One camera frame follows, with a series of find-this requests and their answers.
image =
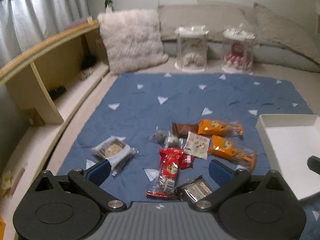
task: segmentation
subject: green bottle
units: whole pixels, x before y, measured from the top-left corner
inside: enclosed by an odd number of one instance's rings
[[[113,1],[112,0],[104,0],[104,8],[107,11],[107,8],[111,8],[111,10],[114,12],[115,8],[113,7]]]

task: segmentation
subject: curtain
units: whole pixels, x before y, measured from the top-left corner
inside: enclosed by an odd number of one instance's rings
[[[0,68],[89,16],[86,0],[0,0]]]

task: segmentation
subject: blue rug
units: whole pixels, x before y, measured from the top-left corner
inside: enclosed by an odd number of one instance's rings
[[[161,105],[159,96],[168,99]],[[212,114],[201,116],[205,108]],[[242,123],[243,138],[231,140],[257,151],[253,174],[264,175],[270,165],[255,129],[260,114],[313,112],[291,82],[273,78],[235,74],[121,74],[77,137],[58,174],[65,175],[73,168],[85,169],[86,159],[98,162],[90,148],[112,135],[126,137],[124,142],[138,149],[139,154],[118,176],[110,176],[100,187],[127,204],[154,201],[145,196],[154,182],[149,181],[144,169],[159,168],[160,146],[149,141],[156,127],[170,130],[172,122],[218,119]],[[177,185],[202,174],[209,185],[217,189],[219,186],[208,172],[214,158],[212,155],[207,160],[196,158],[193,168],[179,171]],[[220,161],[236,168],[235,164]],[[320,219],[316,221],[313,211],[320,210],[320,202],[316,198],[303,205],[308,221],[301,239],[317,239]]]

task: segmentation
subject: cardboard box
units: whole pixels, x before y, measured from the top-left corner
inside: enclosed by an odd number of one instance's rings
[[[5,222],[0,218],[0,240],[4,237]]]
[[[298,200],[320,192],[320,176],[307,166],[320,157],[320,118],[312,114],[262,114],[256,128],[270,166],[278,170]]]

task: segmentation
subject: fluffy white pillow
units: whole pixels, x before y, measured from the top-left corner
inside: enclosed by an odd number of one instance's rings
[[[100,14],[98,21],[111,73],[132,72],[168,60],[155,10]]]

